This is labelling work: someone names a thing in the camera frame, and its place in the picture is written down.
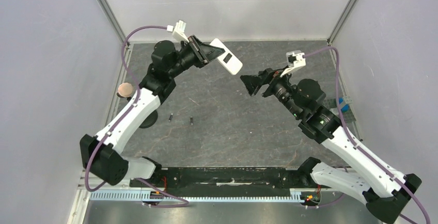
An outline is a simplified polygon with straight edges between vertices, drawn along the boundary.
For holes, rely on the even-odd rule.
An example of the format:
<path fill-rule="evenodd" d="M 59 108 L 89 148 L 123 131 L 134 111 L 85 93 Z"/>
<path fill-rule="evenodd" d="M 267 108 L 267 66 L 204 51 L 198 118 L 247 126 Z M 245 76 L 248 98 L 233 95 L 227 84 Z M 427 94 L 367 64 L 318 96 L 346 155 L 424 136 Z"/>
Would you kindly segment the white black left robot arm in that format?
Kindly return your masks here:
<path fill-rule="evenodd" d="M 180 50 L 172 41 L 156 43 L 147 74 L 134 86 L 126 106 L 102 130 L 93 136 L 85 134 L 80 140 L 88 190 L 91 175 L 109 185 L 140 178 L 150 187 L 158 186 L 162 173 L 156 163 L 148 158 L 123 157 L 126 144 L 145 121 L 149 127 L 154 125 L 158 108 L 176 86 L 175 77 L 190 67 L 202 68 L 214 60 L 226 66 L 224 59 L 230 56 L 232 53 L 218 38 L 206 44 L 190 36 L 181 43 Z"/>

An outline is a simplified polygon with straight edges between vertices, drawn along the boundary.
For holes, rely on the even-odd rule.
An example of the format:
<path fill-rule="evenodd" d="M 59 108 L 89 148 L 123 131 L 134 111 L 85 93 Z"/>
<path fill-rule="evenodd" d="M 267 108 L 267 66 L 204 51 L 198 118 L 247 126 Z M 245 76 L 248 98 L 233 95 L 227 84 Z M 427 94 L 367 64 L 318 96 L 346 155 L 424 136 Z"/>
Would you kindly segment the red and white remote control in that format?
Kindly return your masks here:
<path fill-rule="evenodd" d="M 234 55 L 234 53 L 218 38 L 210 42 L 211 46 L 224 49 L 224 53 L 217 60 L 231 74 L 237 75 L 243 67 L 243 63 Z"/>

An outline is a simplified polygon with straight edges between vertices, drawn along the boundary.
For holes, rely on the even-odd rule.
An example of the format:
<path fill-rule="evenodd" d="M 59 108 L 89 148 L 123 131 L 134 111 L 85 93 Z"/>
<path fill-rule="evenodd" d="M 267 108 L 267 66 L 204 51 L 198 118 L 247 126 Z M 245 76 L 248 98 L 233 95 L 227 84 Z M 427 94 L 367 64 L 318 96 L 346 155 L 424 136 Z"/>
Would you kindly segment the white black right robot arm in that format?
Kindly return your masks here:
<path fill-rule="evenodd" d="M 384 162 L 343 126 L 341 119 L 322 104 L 326 95 L 317 81 L 303 79 L 293 85 L 288 76 L 270 68 L 240 79 L 250 95 L 266 86 L 264 97 L 276 97 L 299 121 L 299 128 L 308 138 L 337 154 L 354 170 L 340 171 L 310 157 L 298 173 L 303 186 L 328 186 L 363 203 L 383 223 L 396 222 L 421 179 Z"/>

